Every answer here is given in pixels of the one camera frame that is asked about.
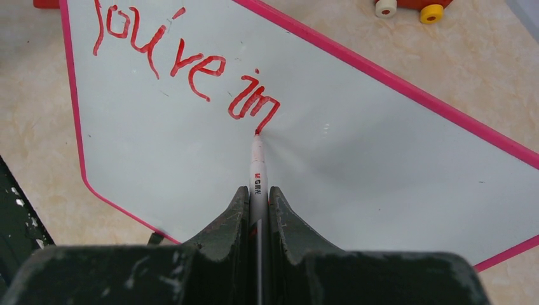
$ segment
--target m&g logo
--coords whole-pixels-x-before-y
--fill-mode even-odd
[[[254,181],[254,193],[255,194],[262,194],[261,193],[261,186],[260,186],[260,173],[255,173],[254,178],[257,179]]]

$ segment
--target marble tile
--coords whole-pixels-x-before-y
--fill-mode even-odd
[[[145,243],[150,230],[81,180],[60,13],[5,0],[0,154],[59,245]],[[504,0],[455,0],[443,21],[372,0],[266,0],[502,134],[539,151],[539,44]],[[539,247],[481,273],[494,304],[536,304]]]

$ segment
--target red handwriting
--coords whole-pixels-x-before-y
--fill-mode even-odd
[[[99,0],[94,0],[95,2],[95,9],[97,12],[97,20],[99,22],[99,34],[97,37],[97,40],[95,42],[95,45],[93,47],[93,54],[97,56],[97,52],[103,42],[104,38],[104,23],[103,23],[103,17],[101,14],[101,4]],[[161,41],[163,36],[165,35],[165,31],[167,29],[166,26],[161,25],[159,29],[155,32],[153,37],[150,39],[148,43],[146,43],[144,46],[139,47],[137,46],[137,35],[139,33],[139,26],[140,26],[140,13],[137,8],[129,7],[129,10],[134,14],[134,21],[132,25],[131,30],[131,38],[130,38],[130,46],[137,52],[146,54],[147,61],[150,66],[150,69],[154,72],[157,79],[160,78],[159,72],[157,71],[154,63],[153,63],[153,51],[156,47],[156,45]],[[123,30],[122,32],[114,32],[112,30],[112,20],[114,13],[117,13],[118,16],[125,19]],[[185,8],[180,8],[176,13],[173,15],[172,20],[175,20],[176,18],[181,17],[183,14],[186,13]],[[118,10],[117,5],[112,5],[107,10],[107,16],[106,16],[106,28],[108,34],[110,34],[112,37],[125,39],[129,36],[129,30],[131,27],[131,19],[130,17],[123,13],[121,10]],[[193,66],[190,68],[188,72],[188,82],[189,86],[191,88],[191,91],[193,91],[194,94],[199,96],[200,98],[203,98],[207,102],[211,101],[211,98],[200,92],[196,86],[195,86],[195,76],[197,73],[203,73],[209,76],[213,76],[215,78],[220,77],[226,68],[226,59],[219,55],[210,55],[204,58],[203,53],[198,53],[195,55],[191,55],[187,58],[183,58],[183,53],[185,50],[186,42],[183,38],[180,38],[179,45],[178,45],[178,52],[176,54],[176,59],[174,61],[174,64],[172,66],[172,69],[170,70],[170,76],[176,77],[178,71],[181,68],[184,68],[188,65],[193,64]],[[219,63],[219,66],[212,70],[208,68],[208,66],[212,63]],[[254,70],[256,74],[260,73],[260,70],[256,68]],[[241,91],[230,103],[228,107],[228,114],[233,119],[242,119],[245,117],[247,112],[250,109],[250,115],[256,116],[258,112],[264,107],[265,104],[271,103],[273,104],[273,107],[269,111],[269,113],[266,115],[266,117],[259,123],[259,125],[256,128],[256,133],[260,133],[262,129],[268,124],[268,122],[272,119],[272,117],[275,115],[277,110],[280,107],[280,103],[278,100],[276,100],[273,97],[264,96],[263,93],[265,91],[264,86],[259,86],[260,81],[256,78],[253,78],[252,76],[244,75],[241,77],[241,80],[243,81],[249,81],[250,83],[247,85],[246,89]],[[235,108],[238,106],[238,104],[245,99],[245,103],[242,105],[242,108],[240,109],[240,112],[238,114],[234,113]]]

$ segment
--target marker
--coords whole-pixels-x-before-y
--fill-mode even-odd
[[[264,162],[264,146],[256,131],[251,146],[249,184],[249,252],[253,278],[250,304],[271,303],[271,242],[268,176]]]

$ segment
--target pink border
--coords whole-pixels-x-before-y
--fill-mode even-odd
[[[482,138],[483,140],[493,144],[494,146],[504,150],[505,152],[515,156],[516,158],[522,160],[523,162],[529,164],[530,166],[537,168],[539,170],[539,154],[533,152],[531,149],[528,149],[517,142],[511,140],[510,138],[494,131],[490,127],[480,123],[479,121],[467,116],[466,114],[460,112],[459,110],[447,105],[441,100],[435,98],[434,96],[428,94],[427,92],[415,87],[414,85],[400,79],[396,75],[392,74],[389,71],[384,70],[383,68],[377,66],[376,64],[368,61],[366,58],[361,57],[360,55],[354,53],[353,51],[345,48],[344,46],[338,44],[337,42],[325,37],[321,33],[316,32],[315,30],[307,27],[306,25],[298,22],[297,20],[284,15],[280,11],[274,9],[273,7],[261,2],[260,0],[232,0],[248,10],[260,15],[261,17],[273,22],[274,24],[279,25],[283,29],[295,34],[296,36],[314,44],[320,49],[326,51],[327,53],[337,57],[338,59],[350,64],[356,69],[366,73],[370,77],[384,83],[393,90],[409,97],[410,99],[416,101],[422,106],[430,109],[431,111],[439,114],[440,116],[446,118],[447,120],[457,124],[458,126],[468,130],[469,132],[475,134],[476,136]],[[96,195],[101,200],[110,204],[114,208],[122,211],[127,214],[129,217],[135,219],[141,224],[147,226],[148,228],[159,232],[155,227],[144,222],[142,219],[134,216],[133,214],[127,212],[121,207],[110,202],[100,194],[98,194],[88,182],[86,178],[86,168],[85,168],[85,159],[84,159],[84,150],[83,150],[83,141],[81,136],[81,124],[79,116],[79,106],[78,106],[78,95],[77,95],[77,86],[76,86],[76,77],[75,77],[75,68],[74,68],[74,59],[73,59],[73,49],[71,43],[71,28],[69,24],[69,12],[67,9],[67,0],[60,0],[60,9],[62,10],[62,26],[64,28],[64,38],[65,38],[65,54],[67,57],[67,66],[69,73],[69,83],[71,87],[71,100],[73,104],[73,114],[75,120],[75,129],[78,142],[79,150],[79,159],[81,163],[81,174],[84,183],[88,189]],[[167,236],[168,239],[179,243],[177,240]],[[535,246],[539,245],[539,234],[529,240],[526,240],[490,259],[485,260],[477,265],[475,265],[476,270],[483,271],[488,269],[500,262],[503,262],[517,254],[520,254],[524,251],[527,251]]]

